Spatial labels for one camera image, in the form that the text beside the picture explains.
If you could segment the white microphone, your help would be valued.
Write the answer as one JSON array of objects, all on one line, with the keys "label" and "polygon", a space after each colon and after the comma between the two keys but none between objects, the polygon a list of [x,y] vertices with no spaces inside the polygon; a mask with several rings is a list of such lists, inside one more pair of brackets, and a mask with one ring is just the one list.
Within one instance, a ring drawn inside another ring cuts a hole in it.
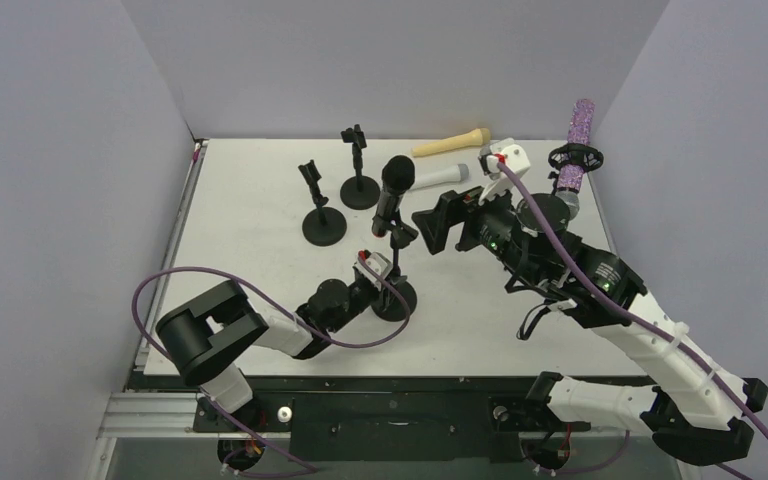
[{"label": "white microphone", "polygon": [[439,185],[459,184],[469,177],[469,167],[464,163],[459,163],[417,176],[412,186],[412,190],[425,189]]}]

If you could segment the black microphone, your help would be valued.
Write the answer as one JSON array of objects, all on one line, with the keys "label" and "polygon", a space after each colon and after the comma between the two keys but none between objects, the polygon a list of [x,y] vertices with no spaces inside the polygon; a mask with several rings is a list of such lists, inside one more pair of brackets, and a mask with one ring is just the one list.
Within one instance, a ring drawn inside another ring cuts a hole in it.
[{"label": "black microphone", "polygon": [[415,164],[405,155],[392,157],[382,170],[381,193],[372,220],[372,235],[381,238],[401,219],[403,197],[414,185]]}]

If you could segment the black round-base stand white mic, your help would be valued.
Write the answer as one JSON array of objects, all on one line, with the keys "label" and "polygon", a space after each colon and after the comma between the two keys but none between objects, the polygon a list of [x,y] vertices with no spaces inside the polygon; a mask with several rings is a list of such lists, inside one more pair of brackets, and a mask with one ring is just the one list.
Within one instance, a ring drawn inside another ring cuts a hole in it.
[{"label": "black round-base stand white mic", "polygon": [[345,216],[335,208],[327,205],[329,199],[324,196],[319,187],[322,176],[311,159],[298,169],[308,186],[314,209],[302,221],[304,238],[312,245],[327,247],[342,240],[347,232]]}]

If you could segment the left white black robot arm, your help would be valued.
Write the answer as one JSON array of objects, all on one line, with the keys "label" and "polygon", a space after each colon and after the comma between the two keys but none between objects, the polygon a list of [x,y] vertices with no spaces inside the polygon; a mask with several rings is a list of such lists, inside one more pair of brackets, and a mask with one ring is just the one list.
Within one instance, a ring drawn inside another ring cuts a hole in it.
[{"label": "left white black robot arm", "polygon": [[245,430],[257,420],[259,406],[236,365],[247,349],[313,358],[334,344],[333,333],[384,298],[385,288],[361,275],[350,284],[329,279],[290,317],[265,316],[239,284],[227,280],[168,312],[155,332],[184,384],[201,388],[225,423]]}]

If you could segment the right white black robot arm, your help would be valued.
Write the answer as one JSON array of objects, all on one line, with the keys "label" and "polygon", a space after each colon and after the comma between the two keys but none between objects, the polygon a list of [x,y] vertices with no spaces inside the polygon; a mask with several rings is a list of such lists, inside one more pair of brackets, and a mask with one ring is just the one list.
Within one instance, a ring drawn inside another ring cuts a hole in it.
[{"label": "right white black robot arm", "polygon": [[543,298],[539,317],[558,311],[572,318],[620,349],[650,379],[635,387],[544,372],[523,402],[532,424],[646,434],[663,452],[696,466],[748,455],[754,432],[746,418],[764,407],[767,385],[717,367],[689,339],[688,327],[663,312],[641,317],[636,307],[653,302],[642,278],[618,256],[570,233],[571,213],[562,199],[539,193],[514,202],[503,193],[485,200],[474,189],[449,191],[412,219],[432,254],[460,226],[457,249],[486,248],[508,272],[508,292]]}]

